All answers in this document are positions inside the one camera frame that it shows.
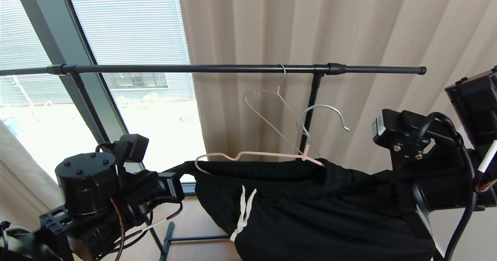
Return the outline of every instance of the black shorts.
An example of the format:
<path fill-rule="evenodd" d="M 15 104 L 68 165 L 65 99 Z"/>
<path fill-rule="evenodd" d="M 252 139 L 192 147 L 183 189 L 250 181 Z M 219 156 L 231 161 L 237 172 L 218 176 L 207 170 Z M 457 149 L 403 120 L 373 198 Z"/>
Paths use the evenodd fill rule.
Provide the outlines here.
<path fill-rule="evenodd" d="M 195 176 L 200 204 L 244 261 L 431 260 L 433 240 L 415 239 L 395 211 L 375 211 L 377 202 L 367 196 L 344 195 L 381 186 L 392 198 L 390 171 L 368 175 L 319 161 L 326 167 L 301 160 L 199 162 L 212 173 L 205 174 L 185 162 L 170 171 Z"/>

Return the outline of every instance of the grass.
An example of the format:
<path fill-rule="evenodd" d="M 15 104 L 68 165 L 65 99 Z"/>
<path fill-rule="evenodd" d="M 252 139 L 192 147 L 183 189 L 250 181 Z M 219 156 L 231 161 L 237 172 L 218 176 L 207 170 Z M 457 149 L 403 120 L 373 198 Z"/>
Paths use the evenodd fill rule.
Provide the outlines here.
<path fill-rule="evenodd" d="M 143 161 L 148 170 L 164 171 L 205 153 L 195 101 L 145 98 L 116 102 L 129 132 L 150 139 Z M 64 158 L 94 151 L 97 145 L 73 104 L 2 107 L 0 118 L 17 121 L 23 130 L 17 138 L 54 180 L 54 169 Z M 193 177 L 185 175 L 181 180 L 193 181 Z"/>

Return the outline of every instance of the curtain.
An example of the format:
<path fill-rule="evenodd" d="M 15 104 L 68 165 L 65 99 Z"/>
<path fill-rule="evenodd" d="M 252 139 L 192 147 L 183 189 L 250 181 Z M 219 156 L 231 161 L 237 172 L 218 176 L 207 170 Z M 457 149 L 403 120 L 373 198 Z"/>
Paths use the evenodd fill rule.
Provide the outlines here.
<path fill-rule="evenodd" d="M 39 215 L 63 203 L 57 184 L 0 122 L 0 220 L 33 231 Z"/>
<path fill-rule="evenodd" d="M 344 74 L 321 81 L 311 140 L 322 157 L 373 173 L 390 168 L 371 123 L 384 108 L 440 111 L 460 126 L 443 88 L 491 69 L 497 57 L 497 0 L 180 0 L 192 64 L 426 66 L 420 75 Z M 295 153 L 243 102 L 245 91 L 275 90 L 282 74 L 194 74 L 207 152 Z M 289 74 L 281 94 L 300 118 L 311 74 Z M 298 147 L 300 131 L 274 95 L 252 105 Z M 242 158 L 242 160 L 276 160 Z"/>

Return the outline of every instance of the drawstring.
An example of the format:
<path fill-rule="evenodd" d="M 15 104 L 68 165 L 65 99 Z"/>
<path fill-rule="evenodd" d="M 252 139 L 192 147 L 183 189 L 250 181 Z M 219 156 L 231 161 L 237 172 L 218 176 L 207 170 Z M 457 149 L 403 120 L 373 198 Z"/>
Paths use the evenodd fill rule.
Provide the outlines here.
<path fill-rule="evenodd" d="M 252 191 L 252 194 L 245 203 L 245 186 L 242 185 L 242 195 L 240 197 L 240 218 L 238 218 L 238 224 L 236 225 L 236 229 L 231 234 L 229 238 L 232 242 L 235 241 L 236 235 L 238 235 L 245 226 L 247 226 L 247 222 L 249 221 L 250 211 L 252 210 L 252 201 L 254 200 L 254 195 L 257 193 L 257 189 Z"/>

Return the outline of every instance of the pink clothes hanger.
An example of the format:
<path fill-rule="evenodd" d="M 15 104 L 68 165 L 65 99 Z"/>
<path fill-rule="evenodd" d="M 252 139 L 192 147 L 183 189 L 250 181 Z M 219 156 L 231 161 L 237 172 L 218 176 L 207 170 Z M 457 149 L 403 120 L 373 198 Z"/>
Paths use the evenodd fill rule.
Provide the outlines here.
<path fill-rule="evenodd" d="M 308 107 L 306 110 L 304 110 L 304 112 L 302 113 L 302 117 L 300 118 L 300 120 L 302 122 L 302 128 L 304 128 L 304 134 L 307 136 L 307 144 L 306 144 L 306 146 L 304 148 L 304 152 L 302 153 L 302 155 L 293 155 L 293 154 L 284 154 L 284 153 L 269 153 L 269 152 L 260 152 L 260 151 L 242 151 L 242 152 L 238 153 L 238 155 L 235 158 L 231 158 L 231 157 L 229 157 L 228 155 L 226 155 L 224 153 L 208 153 L 208 154 L 200 155 L 199 157 L 197 157 L 197 159 L 195 159 L 195 167 L 199 171 L 202 171 L 202 172 L 204 172 L 206 174 L 210 174 L 208 171 L 205 171 L 205 170 L 201 169 L 198 166 L 198 160 L 200 158 L 204 158 L 204 157 L 208 157 L 208 156 L 223 156 L 226 159 L 229 159 L 229 160 L 232 160 L 232 161 L 237 161 L 238 159 L 240 159 L 240 157 L 242 155 L 263 155 L 263 156 L 274 156 L 274 157 L 286 157 L 286 158 L 302 159 L 302 160 L 311 161 L 312 163 L 315 163 L 317 165 L 320 165 L 321 167 L 324 167 L 325 165 L 323 163 L 319 162 L 316 159 L 313 159 L 313 158 L 310 158 L 310 157 L 307 156 L 307 152 L 309 151 L 309 143 L 310 143 L 311 137 L 309 136 L 309 131 L 304 127 L 304 116 L 305 116 L 305 113 L 307 113 L 309 110 L 312 110 L 312 109 L 317 108 L 317 107 L 326 107 L 326 108 L 332 109 L 335 112 L 337 112 L 339 114 L 339 116 L 340 116 L 340 119 L 341 119 L 341 122 L 342 122 L 342 127 L 346 131 L 349 131 L 349 128 L 347 128 L 345 126 L 345 121 L 343 121 L 343 116 L 342 116 L 342 114 L 341 114 L 341 112 L 339 110 L 337 110 L 334 107 L 329 106 L 329 105 L 314 105 L 314 106 Z"/>
<path fill-rule="evenodd" d="M 276 132 L 278 132 L 278 134 L 283 137 L 287 143 L 289 143 L 293 148 L 295 148 L 295 150 L 297 150 L 298 152 L 300 152 L 300 154 L 302 154 L 302 151 L 300 151 L 300 149 L 298 149 L 291 141 L 289 141 L 287 139 L 287 137 L 284 136 L 284 134 L 282 134 L 275 126 L 273 126 L 266 118 L 264 118 L 261 114 L 259 114 L 259 112 L 254 109 L 254 107 L 252 107 L 252 105 L 248 102 L 247 100 L 247 96 L 249 94 L 254 94 L 255 96 L 259 95 L 259 93 L 261 92 L 264 92 L 264 93 L 272 93 L 272 94 L 275 94 L 276 96 L 278 96 L 278 98 L 280 98 L 280 100 L 283 102 L 283 104 L 285 105 L 285 107 L 291 112 L 291 114 L 293 115 L 293 118 L 295 119 L 295 125 L 297 126 L 297 130 L 299 129 L 299 121 L 297 119 L 297 116 L 295 115 L 295 113 L 292 111 L 292 109 L 290 108 L 290 106 L 286 103 L 286 101 L 284 100 L 284 98 L 280 95 L 279 91 L 280 91 L 280 86 L 281 86 L 281 83 L 284 82 L 284 80 L 286 79 L 286 69 L 285 69 L 285 66 L 283 64 L 280 64 L 281 68 L 283 68 L 283 78 L 281 79 L 281 81 L 279 82 L 278 84 L 278 88 L 276 91 L 271 91 L 271 90 L 258 90 L 258 91 L 247 91 L 245 92 L 245 94 L 243 95 L 243 99 L 245 100 L 245 104 L 247 104 L 247 106 L 249 106 L 259 117 L 262 118 L 262 120 L 266 121 L 266 123 L 268 123 Z M 319 153 L 319 150 L 316 148 L 316 146 L 314 145 L 314 143 L 311 141 L 311 145 L 313 146 L 314 150 L 318 153 L 318 158 L 321 158 L 321 155 Z"/>

